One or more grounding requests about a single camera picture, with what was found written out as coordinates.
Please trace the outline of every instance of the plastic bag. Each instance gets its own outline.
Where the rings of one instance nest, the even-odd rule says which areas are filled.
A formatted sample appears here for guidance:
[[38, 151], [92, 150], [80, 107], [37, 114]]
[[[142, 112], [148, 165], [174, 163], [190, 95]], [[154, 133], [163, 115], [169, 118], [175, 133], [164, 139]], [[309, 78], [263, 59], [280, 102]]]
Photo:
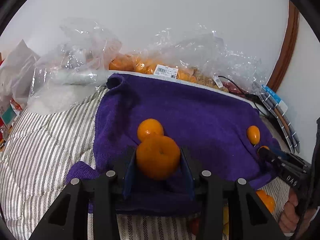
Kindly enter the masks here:
[[12, 105], [13, 110], [19, 116], [27, 106], [34, 64], [38, 60], [31, 49], [22, 40], [17, 47], [10, 52], [0, 66], [0, 102], [6, 113], [7, 106]]
[[178, 68], [175, 76], [177, 79], [225, 92], [228, 92], [228, 89], [218, 86], [217, 76], [234, 81], [249, 93], [255, 91], [252, 89], [253, 82], [261, 84], [267, 80], [263, 68], [259, 67], [260, 60], [228, 50], [223, 39], [217, 37], [215, 31], [202, 25], [190, 33], [181, 35], [178, 31], [167, 28], [155, 36], [155, 40], [147, 49], [138, 53], [118, 55], [118, 58], [126, 57], [130, 64], [122, 65], [121, 61], [118, 61], [116, 67], [110, 65], [109, 69], [133, 69], [143, 74], [155, 74], [157, 66], [163, 65]]
[[60, 26], [69, 42], [41, 57], [35, 66], [28, 111], [52, 114], [70, 109], [92, 95], [108, 78], [121, 42], [96, 22], [68, 18]]

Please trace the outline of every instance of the orange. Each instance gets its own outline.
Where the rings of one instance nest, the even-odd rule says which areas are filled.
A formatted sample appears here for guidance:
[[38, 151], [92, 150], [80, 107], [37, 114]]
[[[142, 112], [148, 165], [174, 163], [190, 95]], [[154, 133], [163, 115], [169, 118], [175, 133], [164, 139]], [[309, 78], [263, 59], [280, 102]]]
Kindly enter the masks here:
[[134, 67], [134, 71], [141, 74], [145, 74], [147, 72], [147, 69], [147, 66], [142, 62], [137, 63]]
[[223, 206], [223, 224], [229, 222], [229, 208], [228, 206]]
[[197, 83], [196, 77], [195, 77], [195, 76], [191, 76], [191, 77], [190, 77], [190, 82], [192, 82], [192, 83]]
[[260, 141], [260, 130], [258, 127], [252, 125], [247, 129], [247, 137], [249, 141], [253, 144], [256, 145]]
[[257, 190], [256, 193], [259, 196], [259, 198], [262, 200], [262, 202], [266, 205], [270, 213], [272, 213], [275, 210], [275, 206], [276, 206], [276, 203], [273, 197], [271, 197], [270, 195], [267, 195], [267, 193], [262, 189]]
[[223, 231], [225, 235], [229, 236], [229, 222], [223, 225]]
[[177, 73], [177, 79], [190, 81], [190, 75], [186, 71], [183, 71], [182, 69], [179, 68]]
[[150, 134], [164, 134], [162, 125], [156, 119], [146, 119], [138, 126], [137, 135], [140, 141], [143, 141]]
[[136, 150], [137, 167], [151, 179], [165, 180], [177, 169], [180, 149], [170, 137], [150, 135]]
[[133, 71], [133, 57], [130, 55], [118, 54], [109, 64], [110, 70]]
[[152, 62], [152, 63], [148, 66], [148, 69], [147, 69], [147, 71], [146, 71], [146, 74], [149, 74], [149, 75], [153, 74], [153, 73], [155, 72], [156, 67], [157, 67], [158, 65], [162, 65], [162, 64], [161, 64], [161, 63], [158, 63], [158, 62], [156, 62], [156, 61]]
[[269, 147], [268, 146], [261, 146], [258, 150], [260, 150], [261, 148], [266, 148], [267, 150], [269, 150], [270, 151], [270, 149], [269, 149]]

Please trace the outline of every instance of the wooden door frame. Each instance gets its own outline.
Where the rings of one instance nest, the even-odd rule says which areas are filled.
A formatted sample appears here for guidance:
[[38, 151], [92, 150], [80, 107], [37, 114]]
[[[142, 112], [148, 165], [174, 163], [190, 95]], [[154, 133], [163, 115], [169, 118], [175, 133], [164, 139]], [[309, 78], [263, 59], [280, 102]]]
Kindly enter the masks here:
[[274, 92], [276, 92], [284, 78], [285, 73], [289, 67], [292, 58], [294, 47], [296, 45], [299, 26], [299, 10], [289, 1], [288, 23], [284, 35], [279, 58], [276, 62], [275, 68], [267, 83]]

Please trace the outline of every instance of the metal screw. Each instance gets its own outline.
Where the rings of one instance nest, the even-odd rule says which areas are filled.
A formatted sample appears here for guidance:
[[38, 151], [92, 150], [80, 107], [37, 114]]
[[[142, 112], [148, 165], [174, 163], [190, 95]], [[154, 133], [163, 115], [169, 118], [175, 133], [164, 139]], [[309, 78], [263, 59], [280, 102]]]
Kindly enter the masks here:
[[247, 181], [246, 181], [245, 179], [243, 179], [243, 178], [239, 178], [239, 179], [238, 179], [238, 183], [239, 183], [240, 185], [245, 185], [245, 184], [247, 183]]
[[210, 171], [202, 171], [201, 174], [205, 177], [210, 177], [211, 176], [211, 172]]
[[73, 178], [70, 182], [71, 182], [72, 185], [76, 185], [76, 184], [79, 183], [79, 181], [80, 180], [78, 178]]
[[107, 173], [106, 173], [106, 175], [107, 175], [108, 177], [113, 177], [115, 174], [116, 174], [115, 171], [107, 171]]

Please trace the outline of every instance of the human hand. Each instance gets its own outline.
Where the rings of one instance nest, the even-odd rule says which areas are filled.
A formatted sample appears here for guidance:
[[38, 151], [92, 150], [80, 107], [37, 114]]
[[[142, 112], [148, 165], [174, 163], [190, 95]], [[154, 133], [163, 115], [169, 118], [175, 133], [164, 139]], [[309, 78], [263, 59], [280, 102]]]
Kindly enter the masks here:
[[[295, 207], [298, 205], [298, 198], [295, 194], [294, 190], [290, 188], [289, 190], [289, 199], [287, 203], [284, 205], [284, 209], [282, 211], [279, 226], [284, 233], [294, 232], [297, 223], [299, 221], [299, 216], [295, 212]], [[304, 215], [303, 222], [300, 226], [300, 230], [297, 234], [297, 238], [299, 238], [309, 227], [310, 220], [313, 215], [316, 213], [316, 209], [308, 209]]]

